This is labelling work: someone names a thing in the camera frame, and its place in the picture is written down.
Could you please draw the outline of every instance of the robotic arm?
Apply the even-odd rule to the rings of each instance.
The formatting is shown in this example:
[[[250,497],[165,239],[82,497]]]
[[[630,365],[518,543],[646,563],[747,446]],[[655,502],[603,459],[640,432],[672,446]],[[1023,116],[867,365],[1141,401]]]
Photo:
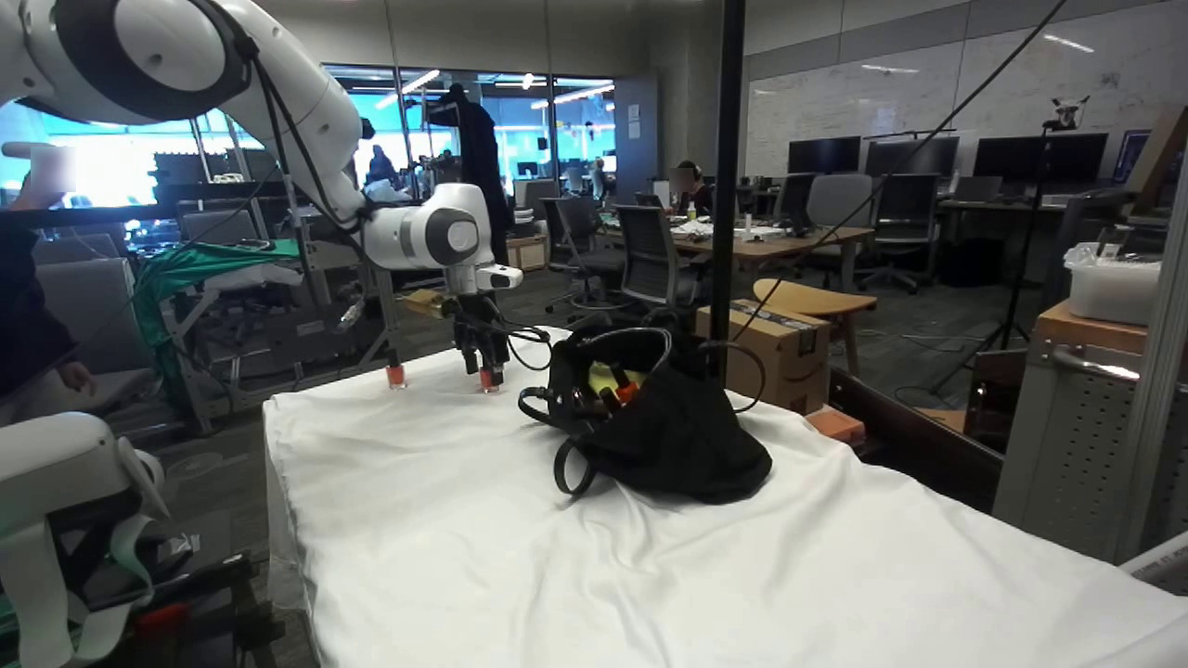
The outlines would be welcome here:
[[[474,187],[440,187],[419,206],[372,206],[347,175],[362,142],[351,98],[254,0],[0,0],[0,54],[0,102],[93,121],[224,107],[385,269],[443,266],[463,302],[524,279],[494,263]]]

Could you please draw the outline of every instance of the cardboard box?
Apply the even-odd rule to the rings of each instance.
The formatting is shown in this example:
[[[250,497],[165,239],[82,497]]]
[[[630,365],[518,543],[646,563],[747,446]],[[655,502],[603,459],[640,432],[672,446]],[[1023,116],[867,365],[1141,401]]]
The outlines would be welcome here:
[[[754,302],[731,303],[731,342],[747,328]],[[709,308],[700,312],[700,335],[709,335]],[[811,314],[760,312],[747,328],[743,349],[731,349],[729,388],[780,409],[816,410],[827,401],[827,323]]]
[[[551,239],[546,235],[510,239],[510,263],[524,269],[551,266]]]

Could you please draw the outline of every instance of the wall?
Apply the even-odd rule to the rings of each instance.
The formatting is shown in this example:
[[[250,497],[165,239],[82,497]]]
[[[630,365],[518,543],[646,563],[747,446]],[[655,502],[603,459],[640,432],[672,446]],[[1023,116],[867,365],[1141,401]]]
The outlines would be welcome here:
[[[718,163],[719,20],[718,2],[679,2],[650,15],[646,64],[662,79],[662,172]]]
[[[982,0],[931,11],[922,0],[922,15],[854,27],[831,37],[839,42],[839,64],[827,65],[815,65],[827,52],[815,29],[776,49],[773,27],[752,33],[743,168],[752,175],[782,175],[789,142],[794,136],[868,136],[936,125],[1024,37],[1024,29],[1003,27],[1023,27],[1042,11],[1042,2],[1006,2],[998,0],[998,20],[992,20]],[[1148,131],[1171,102],[1188,102],[1188,79],[1180,74],[1180,64],[1188,64],[1180,29],[1188,27],[1188,0],[1130,0],[1122,11],[1108,2],[1094,2],[1098,11],[1089,11],[1089,2],[1078,7],[1078,20],[1055,22],[1051,33],[1093,43],[1094,52],[1036,42],[953,121],[962,133],[958,172],[973,168],[977,136],[1039,133],[1039,121],[1051,120],[1051,98],[1093,98],[1081,131],[1108,131],[1115,136],[1104,172],[1112,172],[1115,143],[1124,131]],[[900,65],[900,74],[867,72],[863,64]]]
[[[318,64],[620,74],[644,65],[630,0],[265,0]]]

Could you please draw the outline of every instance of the desk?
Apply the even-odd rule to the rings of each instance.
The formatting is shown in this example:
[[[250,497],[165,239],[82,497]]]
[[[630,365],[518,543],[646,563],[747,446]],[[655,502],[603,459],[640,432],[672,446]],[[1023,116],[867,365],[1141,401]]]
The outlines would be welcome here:
[[[679,251],[691,256],[709,256],[712,251],[712,239],[702,235],[676,235],[679,226],[672,226],[672,243]],[[822,248],[823,231],[815,231],[811,239],[760,239],[760,240],[747,240],[735,239],[735,263],[773,263],[773,258],[794,258],[806,256],[815,248]],[[839,243],[843,248],[843,288],[854,288],[854,263],[859,263],[859,243],[868,240],[873,231],[868,226],[843,226],[837,231],[823,243]]]
[[[754,282],[754,298],[768,298],[773,292],[773,279]],[[859,373],[859,342],[854,342],[854,318],[863,312],[873,312],[881,303],[881,298],[868,292],[831,292],[831,288],[815,288],[801,282],[780,282],[776,292],[768,298],[773,312],[790,312],[790,314],[811,314],[811,318],[823,318],[831,323],[837,339],[846,342],[846,360],[851,360],[851,373]]]
[[[1029,214],[1024,199],[940,199],[936,213],[998,213],[998,214]],[[1063,214],[1066,204],[1039,204],[1042,214]]]
[[[551,360],[518,345],[526,365]],[[560,432],[458,351],[269,401],[273,601],[306,589],[325,665],[1180,665],[1188,606],[863,462],[801,415],[738,415],[768,485],[567,502]]]

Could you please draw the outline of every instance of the white cloth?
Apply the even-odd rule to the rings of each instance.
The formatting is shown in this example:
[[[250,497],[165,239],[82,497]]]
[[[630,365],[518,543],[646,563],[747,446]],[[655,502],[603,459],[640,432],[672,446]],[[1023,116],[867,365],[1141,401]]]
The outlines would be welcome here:
[[[276,516],[300,543],[278,552],[328,668],[1188,665],[1185,601],[867,467],[794,410],[743,420],[776,462],[754,502],[567,505],[560,434],[518,410],[526,372],[494,398],[458,351],[410,378],[269,401]]]

